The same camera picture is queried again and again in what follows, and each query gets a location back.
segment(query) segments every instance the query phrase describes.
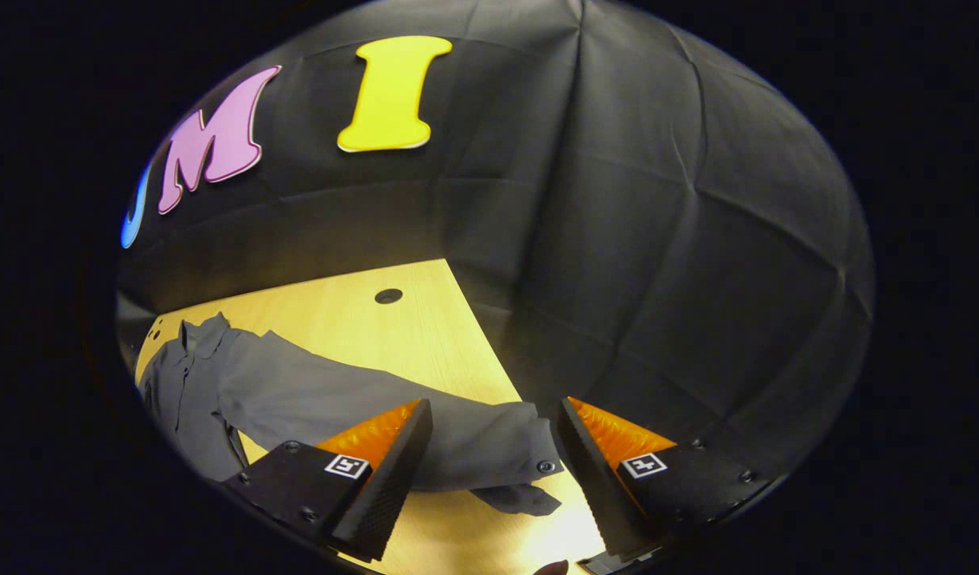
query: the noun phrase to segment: black fabric backdrop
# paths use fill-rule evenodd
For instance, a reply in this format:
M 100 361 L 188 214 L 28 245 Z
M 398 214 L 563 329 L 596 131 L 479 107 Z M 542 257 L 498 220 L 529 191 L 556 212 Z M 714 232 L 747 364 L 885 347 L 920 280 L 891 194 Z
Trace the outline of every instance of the black fabric backdrop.
M 454 44 L 423 84 L 432 138 L 341 152 L 355 49 L 414 34 Z M 259 164 L 165 215 L 179 146 L 161 142 L 122 294 L 161 313 L 445 257 L 543 415 L 584 398 L 772 481 L 824 436 L 874 323 L 872 250 L 833 150 L 747 66 L 607 0 L 386 1 L 253 59 L 176 123 L 278 65 Z
M 18 396 L 0 408 L 0 571 L 321 570 L 196 483 L 118 392 L 111 256 L 161 127 L 329 9 L 0 6 L 0 397 Z M 664 572 L 979 572 L 979 6 L 835 9 L 657 12 L 821 130 L 879 278 L 830 436 L 719 552 Z

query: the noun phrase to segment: shirt sleeve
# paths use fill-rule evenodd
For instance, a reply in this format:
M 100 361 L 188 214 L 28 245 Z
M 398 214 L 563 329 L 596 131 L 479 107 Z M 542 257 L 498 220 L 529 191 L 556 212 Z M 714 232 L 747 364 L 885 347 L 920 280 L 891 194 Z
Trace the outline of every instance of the shirt sleeve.
M 472 489 L 472 495 L 493 509 L 506 514 L 531 514 L 543 517 L 554 513 L 560 502 L 534 485 L 503 485 Z
M 429 399 L 434 432 L 415 489 L 454 491 L 526 484 L 562 470 L 548 419 L 531 403 L 487 405 L 386 371 L 307 352 L 269 332 L 241 332 L 224 354 L 220 410 L 264 449 L 321 443 L 416 399 Z
M 157 397 L 157 369 L 162 353 L 164 350 L 161 348 L 146 365 L 145 371 L 142 371 L 142 379 L 136 382 L 138 393 L 142 397 L 142 404 L 149 410 L 150 414 L 156 416 L 160 415 L 160 398 Z

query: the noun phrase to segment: yellow letter i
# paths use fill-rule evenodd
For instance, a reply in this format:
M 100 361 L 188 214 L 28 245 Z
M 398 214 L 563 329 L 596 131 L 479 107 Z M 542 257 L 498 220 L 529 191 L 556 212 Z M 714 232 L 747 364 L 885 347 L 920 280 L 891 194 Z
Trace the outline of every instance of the yellow letter i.
M 419 102 L 429 63 L 452 48 L 432 36 L 397 36 L 362 44 L 365 74 L 351 126 L 340 131 L 344 152 L 412 149 L 429 141 L 430 129 L 419 120 Z

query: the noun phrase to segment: orange soft gripper pad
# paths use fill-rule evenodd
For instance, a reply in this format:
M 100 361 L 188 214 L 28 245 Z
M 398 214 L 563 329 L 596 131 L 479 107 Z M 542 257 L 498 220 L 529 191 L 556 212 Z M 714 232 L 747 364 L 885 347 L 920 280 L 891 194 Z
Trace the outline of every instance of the orange soft gripper pad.
M 419 401 L 421 400 L 416 399 L 390 409 L 384 414 L 376 415 L 375 418 L 343 430 L 316 447 L 333 454 L 365 459 L 375 472 L 390 451 L 390 447 L 394 445 L 394 441 L 398 439 L 398 434 L 401 433 L 402 427 L 405 426 L 405 422 L 408 422 Z
M 603 411 L 599 407 L 578 401 L 574 397 L 567 399 L 576 408 L 585 429 L 589 430 L 589 434 L 596 442 L 596 447 L 600 449 L 603 458 L 606 459 L 610 469 L 614 470 L 615 473 L 617 467 L 625 459 L 654 454 L 654 452 L 676 445 L 668 438 L 659 436 L 642 426 L 637 426 L 627 419 L 618 418 L 617 415 Z

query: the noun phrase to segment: blue letter u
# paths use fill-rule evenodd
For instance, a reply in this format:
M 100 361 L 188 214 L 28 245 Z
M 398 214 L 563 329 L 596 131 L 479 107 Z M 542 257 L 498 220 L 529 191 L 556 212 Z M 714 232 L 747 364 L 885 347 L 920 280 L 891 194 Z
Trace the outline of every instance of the blue letter u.
M 138 228 L 142 227 L 142 215 L 145 212 L 145 189 L 148 187 L 149 183 L 149 168 L 145 168 L 145 173 L 142 174 L 142 181 L 138 182 L 138 196 L 135 197 L 135 214 L 131 218 L 128 218 L 127 214 L 124 217 L 124 225 L 121 226 L 121 245 L 124 245 L 124 249 L 131 248 L 131 244 L 135 243 L 135 237 L 138 236 Z

